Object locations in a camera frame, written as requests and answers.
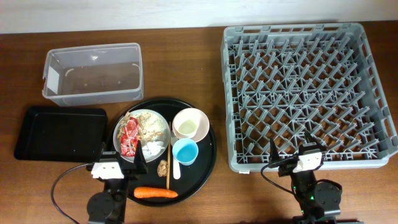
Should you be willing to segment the white tissue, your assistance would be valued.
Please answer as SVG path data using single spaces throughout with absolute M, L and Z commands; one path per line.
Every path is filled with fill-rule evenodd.
M 164 143 L 162 141 L 148 142 L 142 147 L 144 157 L 154 157 L 158 155 L 164 149 Z

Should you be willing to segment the clear plastic bin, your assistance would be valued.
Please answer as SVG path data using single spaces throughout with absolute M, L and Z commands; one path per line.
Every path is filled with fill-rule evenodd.
M 48 51 L 42 95 L 59 106 L 141 100 L 144 75 L 137 43 L 89 45 Z

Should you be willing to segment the red snack wrapper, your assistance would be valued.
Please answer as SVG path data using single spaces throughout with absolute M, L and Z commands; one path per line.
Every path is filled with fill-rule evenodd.
M 136 118 L 132 116 L 123 118 L 119 127 L 118 139 L 121 144 L 121 155 L 126 157 L 135 156 L 137 143 L 141 139 L 139 122 Z

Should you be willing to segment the light blue cup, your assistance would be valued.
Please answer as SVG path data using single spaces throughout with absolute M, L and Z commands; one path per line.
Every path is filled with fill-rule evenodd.
M 190 166 L 198 156 L 198 145 L 189 138 L 179 139 L 172 146 L 172 154 L 181 165 Z

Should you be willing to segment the wooden chopstick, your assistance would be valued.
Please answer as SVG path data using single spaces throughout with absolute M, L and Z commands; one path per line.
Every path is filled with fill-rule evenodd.
M 169 122 L 169 143 L 168 143 L 168 148 L 167 148 L 167 181 L 166 181 L 166 189 L 170 189 L 170 175 L 171 175 L 171 128 L 172 128 L 172 123 Z

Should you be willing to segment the round black serving tray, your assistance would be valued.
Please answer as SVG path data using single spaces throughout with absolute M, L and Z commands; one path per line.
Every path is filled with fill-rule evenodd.
M 139 109 L 153 110 L 161 114 L 166 121 L 170 122 L 178 112 L 191 107 L 190 103 L 176 98 L 154 98 L 134 105 L 128 109 L 128 112 Z M 205 184 L 215 165 L 217 145 L 214 131 L 209 129 L 208 134 L 197 145 L 198 157 L 195 162 L 190 166 L 180 167 L 182 176 L 178 180 L 175 180 L 173 177 L 170 178 L 170 189 L 178 193 L 178 197 L 136 198 L 134 196 L 134 189 L 136 187 L 166 188 L 166 178 L 159 177 L 157 174 L 159 162 L 167 158 L 166 152 L 162 153 L 157 159 L 147 163 L 147 174 L 141 175 L 137 180 L 129 181 L 127 197 L 141 205 L 163 207 L 182 202 L 194 195 Z

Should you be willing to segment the brown walnut shell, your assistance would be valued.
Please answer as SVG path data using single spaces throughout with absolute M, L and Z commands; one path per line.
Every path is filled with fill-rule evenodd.
M 159 177 L 167 177 L 169 172 L 169 163 L 165 160 L 161 160 L 157 167 L 157 174 Z

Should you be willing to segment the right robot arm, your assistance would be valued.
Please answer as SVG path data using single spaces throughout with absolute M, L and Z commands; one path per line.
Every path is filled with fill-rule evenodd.
M 356 223 L 356 221 L 337 220 L 341 214 L 340 202 L 342 186 L 328 179 L 316 179 L 314 172 L 321 168 L 325 158 L 326 147 L 322 146 L 310 133 L 305 133 L 306 143 L 298 147 L 298 153 L 281 158 L 278 148 L 270 140 L 270 161 L 261 169 L 262 177 L 277 188 L 294 196 L 301 209 L 301 216 L 295 216 L 293 223 Z M 264 170 L 278 168 L 280 177 L 291 178 L 290 189 L 286 189 L 268 179 Z

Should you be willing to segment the cooked rice pile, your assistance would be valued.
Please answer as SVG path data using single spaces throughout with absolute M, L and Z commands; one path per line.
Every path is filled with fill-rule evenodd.
M 146 141 L 161 141 L 165 136 L 162 120 L 150 112 L 140 112 L 133 116 L 139 122 L 139 127 Z

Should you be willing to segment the cream white cup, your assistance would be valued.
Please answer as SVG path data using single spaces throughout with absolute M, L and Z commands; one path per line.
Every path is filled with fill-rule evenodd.
M 183 138 L 194 137 L 198 126 L 198 118 L 189 111 L 181 111 L 174 117 L 174 131 Z

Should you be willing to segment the pink bowl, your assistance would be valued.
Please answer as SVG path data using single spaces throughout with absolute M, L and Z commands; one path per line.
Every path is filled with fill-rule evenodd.
M 209 122 L 207 115 L 204 112 L 202 112 L 201 110 L 196 109 L 196 108 L 186 108 L 181 111 L 189 111 L 189 112 L 193 113 L 198 118 L 199 126 L 198 126 L 197 133 L 196 133 L 196 135 L 194 135 L 194 137 L 189 138 L 189 139 L 192 139 L 195 142 L 201 141 L 208 134 L 209 129 L 210 129 L 210 122 Z M 172 130 L 174 131 L 174 119 L 172 121 Z M 174 134 L 176 135 L 176 137 L 178 139 L 183 139 L 183 137 L 176 134 L 175 131 L 174 131 Z

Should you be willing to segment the white plastic fork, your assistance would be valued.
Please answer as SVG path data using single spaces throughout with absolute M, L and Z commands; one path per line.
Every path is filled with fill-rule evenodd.
M 174 131 L 171 130 L 171 137 L 170 137 L 170 143 L 171 146 L 174 146 L 174 144 L 178 141 L 178 138 L 174 134 Z M 173 178 L 175 180 L 178 180 L 181 177 L 181 172 L 180 172 L 180 164 L 176 160 L 175 156 L 173 156 Z

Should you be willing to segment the grey plate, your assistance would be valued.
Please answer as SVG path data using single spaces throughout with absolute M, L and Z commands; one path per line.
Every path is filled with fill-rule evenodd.
M 140 109 L 127 112 L 118 121 L 113 133 L 113 145 L 123 159 L 133 162 L 138 144 L 146 162 L 160 157 L 170 141 L 170 129 L 159 113 Z

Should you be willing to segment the peanut shells pile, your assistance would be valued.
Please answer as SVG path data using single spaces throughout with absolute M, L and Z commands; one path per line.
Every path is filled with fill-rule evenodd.
M 162 120 L 153 112 L 127 112 L 119 122 L 117 138 L 140 136 L 141 132 L 145 141 L 160 141 L 164 137 Z

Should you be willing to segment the orange carrot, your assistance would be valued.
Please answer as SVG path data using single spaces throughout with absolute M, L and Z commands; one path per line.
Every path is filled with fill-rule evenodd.
M 136 187 L 134 189 L 134 196 L 136 198 L 152 198 L 152 197 L 176 198 L 178 197 L 178 193 L 169 189 L 159 189 L 153 187 Z

